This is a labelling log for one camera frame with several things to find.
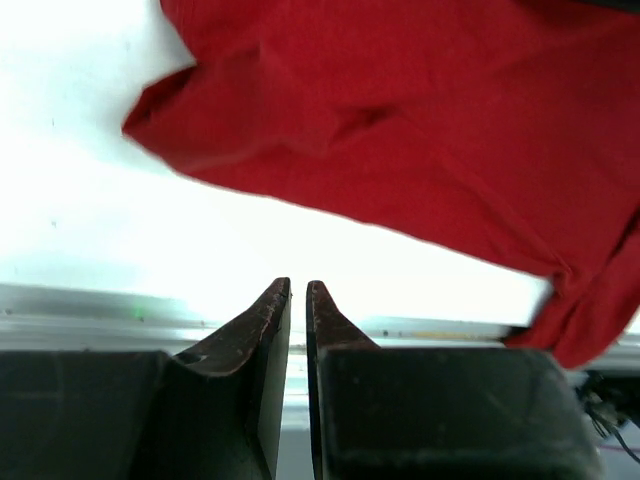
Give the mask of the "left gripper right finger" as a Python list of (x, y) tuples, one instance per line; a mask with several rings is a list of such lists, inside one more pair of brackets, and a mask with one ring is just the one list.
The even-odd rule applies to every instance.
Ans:
[(532, 349), (381, 347), (306, 291), (318, 479), (599, 479), (573, 389)]

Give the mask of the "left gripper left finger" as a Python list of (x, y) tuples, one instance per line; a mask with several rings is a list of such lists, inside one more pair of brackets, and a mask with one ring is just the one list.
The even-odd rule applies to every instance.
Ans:
[(291, 284), (190, 348), (5, 351), (5, 479), (272, 479)]

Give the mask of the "dark red t shirt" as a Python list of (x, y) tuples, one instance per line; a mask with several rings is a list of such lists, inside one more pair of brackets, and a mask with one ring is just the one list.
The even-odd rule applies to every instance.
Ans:
[(512, 347), (582, 366), (639, 305), (635, 1), (165, 1), (193, 66), (123, 133), (177, 172), (545, 277)]

